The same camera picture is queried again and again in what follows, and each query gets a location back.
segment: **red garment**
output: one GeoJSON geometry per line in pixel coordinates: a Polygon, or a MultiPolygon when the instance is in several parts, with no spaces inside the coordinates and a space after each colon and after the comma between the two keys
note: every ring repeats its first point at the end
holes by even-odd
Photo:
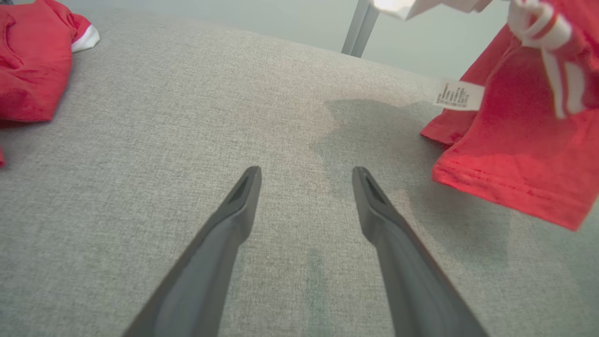
{"type": "Polygon", "coordinates": [[[486,87],[480,110],[446,109],[421,132],[453,145],[433,180],[579,228],[599,192],[597,13],[596,0],[513,0],[462,77],[486,87]]]}
{"type": "Polygon", "coordinates": [[[52,119],[71,72],[71,44],[89,26],[54,0],[0,6],[0,119],[52,119]]]}

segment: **care label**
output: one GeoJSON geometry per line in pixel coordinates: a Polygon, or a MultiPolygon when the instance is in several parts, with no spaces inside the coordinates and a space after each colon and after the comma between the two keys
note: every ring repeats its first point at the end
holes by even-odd
{"type": "Polygon", "coordinates": [[[433,104],[451,110],[476,111],[480,109],[484,94],[484,86],[443,80],[433,104]]]}

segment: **gray wall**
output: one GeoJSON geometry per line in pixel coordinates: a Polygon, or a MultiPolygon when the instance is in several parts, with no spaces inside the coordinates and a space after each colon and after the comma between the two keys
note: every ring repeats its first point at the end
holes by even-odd
{"type": "MultiPolygon", "coordinates": [[[[16,0],[17,3],[32,0],[16,0]]],[[[62,0],[211,20],[340,52],[358,0],[62,0]]],[[[480,14],[437,7],[408,22],[379,15],[362,58],[431,77],[459,78],[505,24],[507,3],[480,14]]]]}

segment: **red fabric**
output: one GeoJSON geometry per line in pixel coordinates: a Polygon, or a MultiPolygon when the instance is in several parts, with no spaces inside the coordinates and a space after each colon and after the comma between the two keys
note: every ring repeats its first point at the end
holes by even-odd
{"type": "Polygon", "coordinates": [[[0,6],[0,120],[52,119],[71,72],[71,44],[89,26],[54,0],[0,6]]]}
{"type": "Polygon", "coordinates": [[[582,69],[585,108],[556,116],[541,49],[522,46],[506,25],[462,77],[486,86],[480,110],[446,109],[421,134],[453,145],[435,164],[434,181],[577,230],[599,192],[599,2],[551,4],[572,34],[546,52],[557,59],[566,98],[566,62],[582,69]]]}

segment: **gray fabric surface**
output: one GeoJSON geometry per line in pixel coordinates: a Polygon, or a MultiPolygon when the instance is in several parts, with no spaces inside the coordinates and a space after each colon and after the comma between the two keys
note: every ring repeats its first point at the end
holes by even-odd
{"type": "Polygon", "coordinates": [[[73,8],[55,119],[0,130],[0,335],[118,336],[243,170],[264,182],[222,336],[391,336],[368,167],[492,336],[596,336],[599,237],[430,181],[435,82],[189,20],[73,8]]]}

